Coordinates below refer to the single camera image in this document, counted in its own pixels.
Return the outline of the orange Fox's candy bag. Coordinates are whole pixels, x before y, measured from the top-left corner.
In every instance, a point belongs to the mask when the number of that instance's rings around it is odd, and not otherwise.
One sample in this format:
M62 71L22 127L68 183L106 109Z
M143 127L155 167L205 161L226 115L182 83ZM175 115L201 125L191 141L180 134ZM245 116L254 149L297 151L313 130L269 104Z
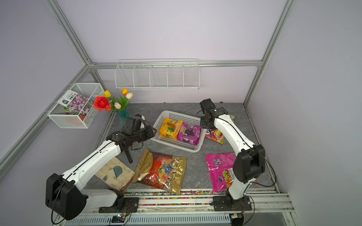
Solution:
M225 137L220 130L207 130L205 137L211 139L217 143L224 144Z

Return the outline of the purple grape candy bag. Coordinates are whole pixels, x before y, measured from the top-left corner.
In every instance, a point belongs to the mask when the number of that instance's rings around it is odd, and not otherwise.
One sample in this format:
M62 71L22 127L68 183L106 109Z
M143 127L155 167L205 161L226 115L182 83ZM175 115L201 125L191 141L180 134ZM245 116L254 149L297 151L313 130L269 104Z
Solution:
M200 126L190 125L184 122L179 132L177 140L196 146L199 143L200 134L201 134Z

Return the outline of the yellow mango candy bag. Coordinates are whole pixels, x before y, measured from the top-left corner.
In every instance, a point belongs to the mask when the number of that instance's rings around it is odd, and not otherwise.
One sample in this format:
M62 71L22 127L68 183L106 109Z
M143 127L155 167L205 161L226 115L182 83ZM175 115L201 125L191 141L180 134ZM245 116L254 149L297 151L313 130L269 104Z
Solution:
M183 121L173 121L166 118L159 130L161 137L177 140Z

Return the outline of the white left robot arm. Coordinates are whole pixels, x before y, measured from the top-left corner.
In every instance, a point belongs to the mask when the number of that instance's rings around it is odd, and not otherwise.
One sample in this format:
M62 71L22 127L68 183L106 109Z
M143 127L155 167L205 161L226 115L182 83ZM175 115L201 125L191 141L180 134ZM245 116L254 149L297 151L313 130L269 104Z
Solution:
M134 143L143 143L155 136L156 129L137 114L127 118L122 130L113 132L89 156L73 168L58 175L48 177L46 181L45 204L52 214L58 214L62 220L72 220L82 212L92 209L105 209L106 212L137 211L138 201L125 201L122 192L110 189L85 189L88 181L111 159L125 152L127 159L132 158L129 150Z

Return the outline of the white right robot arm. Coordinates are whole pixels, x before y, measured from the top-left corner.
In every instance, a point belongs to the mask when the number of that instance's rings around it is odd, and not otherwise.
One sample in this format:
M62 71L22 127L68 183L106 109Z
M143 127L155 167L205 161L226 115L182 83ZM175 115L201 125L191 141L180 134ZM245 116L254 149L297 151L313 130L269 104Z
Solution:
M265 149L255 145L235 125L228 112L217 108L211 99L200 102L200 126L207 130L219 130L232 146L236 160L233 165L233 184L228 189L233 200L245 196L247 189L265 172Z

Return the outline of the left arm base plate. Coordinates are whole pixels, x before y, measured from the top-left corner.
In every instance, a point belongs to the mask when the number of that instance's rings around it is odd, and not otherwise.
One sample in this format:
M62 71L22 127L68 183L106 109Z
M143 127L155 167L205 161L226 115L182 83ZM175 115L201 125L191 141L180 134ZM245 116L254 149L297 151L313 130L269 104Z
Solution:
M111 207L101 207L99 213L136 213L139 206L139 198L121 197Z

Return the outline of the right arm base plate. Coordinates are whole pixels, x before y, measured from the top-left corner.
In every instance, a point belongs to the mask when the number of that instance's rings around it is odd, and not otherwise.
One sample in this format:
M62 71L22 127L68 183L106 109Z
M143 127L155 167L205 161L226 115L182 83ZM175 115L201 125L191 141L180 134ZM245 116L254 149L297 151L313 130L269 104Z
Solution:
M251 211L252 205L249 196L234 200L230 195L214 196L210 204L214 211Z

